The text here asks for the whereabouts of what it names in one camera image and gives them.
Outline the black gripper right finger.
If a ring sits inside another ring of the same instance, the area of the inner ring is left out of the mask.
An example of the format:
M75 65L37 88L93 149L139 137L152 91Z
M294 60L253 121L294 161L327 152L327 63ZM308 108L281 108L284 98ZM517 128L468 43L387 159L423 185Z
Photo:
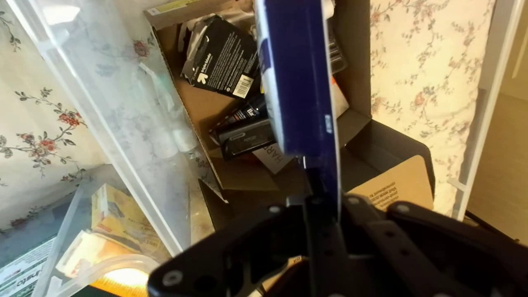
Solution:
M412 297L528 297L528 248L504 235L410 202L350 197L344 213Z

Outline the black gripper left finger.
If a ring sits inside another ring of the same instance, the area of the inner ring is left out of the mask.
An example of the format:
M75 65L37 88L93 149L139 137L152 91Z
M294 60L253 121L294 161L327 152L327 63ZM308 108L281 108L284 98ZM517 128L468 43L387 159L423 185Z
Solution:
M245 297L304 256L301 207L273 205L233 220L151 273L149 297Z

